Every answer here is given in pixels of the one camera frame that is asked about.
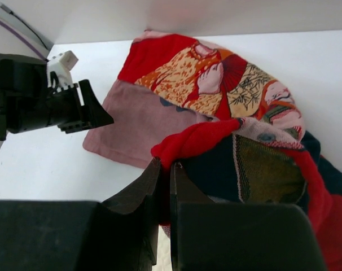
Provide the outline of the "red printed pillowcase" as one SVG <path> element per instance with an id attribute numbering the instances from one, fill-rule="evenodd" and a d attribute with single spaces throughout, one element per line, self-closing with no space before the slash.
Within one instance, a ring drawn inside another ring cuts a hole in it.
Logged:
<path id="1" fill-rule="evenodd" d="M 179 161 L 213 202 L 298 205 L 328 269 L 342 270 L 342 173 L 275 77 L 220 45 L 147 30 L 103 107 L 115 122 L 89 131 L 83 147 L 142 169 L 161 160 L 165 234 L 170 168 Z"/>

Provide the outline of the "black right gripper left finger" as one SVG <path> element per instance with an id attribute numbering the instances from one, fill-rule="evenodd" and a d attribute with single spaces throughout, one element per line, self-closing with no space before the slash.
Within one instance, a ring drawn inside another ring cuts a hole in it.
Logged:
<path id="1" fill-rule="evenodd" d="M 117 194 L 104 200 L 102 204 L 114 213 L 121 215 L 133 213 L 141 206 L 146 196 L 152 196 L 154 194 L 160 176 L 160 159 L 153 158 L 136 180 Z"/>

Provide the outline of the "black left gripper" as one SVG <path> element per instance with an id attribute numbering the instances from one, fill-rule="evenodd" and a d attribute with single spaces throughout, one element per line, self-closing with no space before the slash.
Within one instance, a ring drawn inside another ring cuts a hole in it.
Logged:
<path id="1" fill-rule="evenodd" d="M 60 81 L 44 60 L 0 54 L 0 141 L 7 133 L 62 126 L 82 120 L 83 129 L 111 125 L 114 119 L 97 100 L 89 80 L 58 91 Z"/>

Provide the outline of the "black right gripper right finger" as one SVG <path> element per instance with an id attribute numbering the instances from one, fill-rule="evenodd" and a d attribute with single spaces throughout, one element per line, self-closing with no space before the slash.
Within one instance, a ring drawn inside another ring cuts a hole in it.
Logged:
<path id="1" fill-rule="evenodd" d="M 170 171 L 170 206 L 214 204 L 188 177 L 181 163 Z"/>

